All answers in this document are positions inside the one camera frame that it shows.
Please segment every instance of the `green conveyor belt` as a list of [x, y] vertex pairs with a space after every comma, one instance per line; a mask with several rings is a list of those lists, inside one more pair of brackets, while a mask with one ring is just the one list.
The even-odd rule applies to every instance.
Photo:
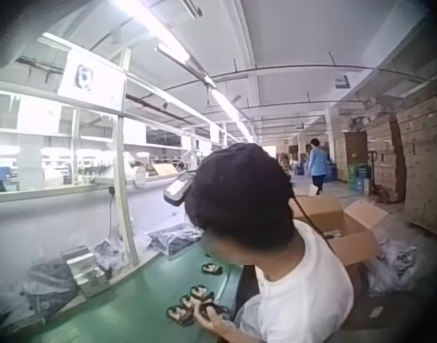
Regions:
[[[165, 314], [166, 308], [178, 304], [193, 285], [219, 291], [232, 266], [221, 264], [224, 273], [219, 277], [202, 274], [201, 265], [210, 261], [199, 245], [174, 261], [159, 255], [108, 291], [42, 327], [23, 330], [12, 338], [26, 343], [217, 342], [197, 323], [180, 327]], [[221, 304], [232, 306], [241, 270], [232, 269]]]

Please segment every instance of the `ceiling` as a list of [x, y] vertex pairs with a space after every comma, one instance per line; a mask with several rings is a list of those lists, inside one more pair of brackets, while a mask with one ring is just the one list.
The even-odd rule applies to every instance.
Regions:
[[[212, 76], [222, 93], [234, 100], [263, 143], [287, 141], [299, 132], [321, 136], [329, 107], [338, 107], [339, 113], [360, 114], [361, 100], [401, 96], [422, 82], [405, 74], [374, 71], [359, 85], [335, 91], [336, 79], [363, 71], [357, 66], [379, 66], [423, 78], [437, 73], [434, 28], [425, 23], [422, 29], [411, 31], [411, 39], [403, 37], [403, 43], [393, 46], [383, 63], [368, 63], [374, 53], [369, 47], [377, 39], [385, 40], [383, 30], [398, 18], [400, 1], [396, 0], [193, 0], [203, 13], [197, 20], [181, 0], [142, 2]], [[111, 1], [92, 1], [49, 32], [115, 63], [130, 48], [130, 72], [168, 90], [213, 121], [229, 121], [204, 85], [155, 51], [158, 39]], [[30, 46], [22, 56], [25, 62], [34, 61], [46, 69], [61, 70], [66, 63], [66, 53], [41, 43]], [[56, 91], [60, 76], [33, 80], [31, 72], [18, 63], [0, 71], [0, 79]], [[172, 126], [196, 125], [199, 134], [207, 134], [208, 124], [174, 105], [168, 105], [168, 113], [144, 110], [135, 97], [157, 107], [165, 101], [141, 87], [130, 83], [127, 92], [133, 99], [127, 100], [127, 111]], [[235, 124], [227, 124], [227, 129], [241, 137]]]

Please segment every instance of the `hand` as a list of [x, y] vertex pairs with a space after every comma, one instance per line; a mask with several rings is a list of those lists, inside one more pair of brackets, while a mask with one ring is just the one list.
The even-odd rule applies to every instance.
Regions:
[[236, 331], [236, 326], [234, 325], [234, 323], [230, 322], [229, 320], [224, 320], [220, 318], [217, 315], [215, 309], [211, 306], [206, 308], [207, 315], [211, 320], [209, 321], [205, 319], [199, 313], [199, 305], [200, 304], [198, 303], [195, 306], [195, 318], [204, 329], [207, 329], [214, 334], [219, 335], [220, 337], [225, 337], [230, 333]]

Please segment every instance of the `black cap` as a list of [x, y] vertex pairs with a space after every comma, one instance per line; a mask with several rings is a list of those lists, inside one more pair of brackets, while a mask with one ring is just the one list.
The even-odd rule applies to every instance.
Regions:
[[[288, 207], [292, 196], [290, 181], [278, 162], [261, 146], [240, 143], [204, 159], [185, 207], [192, 224], [202, 229], [223, 233], [247, 227], [255, 234], [282, 225], [281, 220], [288, 220], [293, 229]], [[261, 241], [266, 234], [245, 240]]]

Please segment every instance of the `stacked cardboard boxes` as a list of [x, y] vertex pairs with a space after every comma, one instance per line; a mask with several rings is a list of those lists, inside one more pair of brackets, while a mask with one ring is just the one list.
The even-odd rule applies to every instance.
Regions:
[[394, 113], [382, 114], [366, 126], [368, 150], [376, 151], [374, 184], [384, 202], [402, 202], [406, 197], [406, 163], [401, 133]]
[[348, 182], [348, 168], [353, 164], [367, 163], [366, 132], [344, 132], [336, 140], [338, 180]]
[[408, 171], [406, 218], [437, 234], [437, 95], [397, 117]]

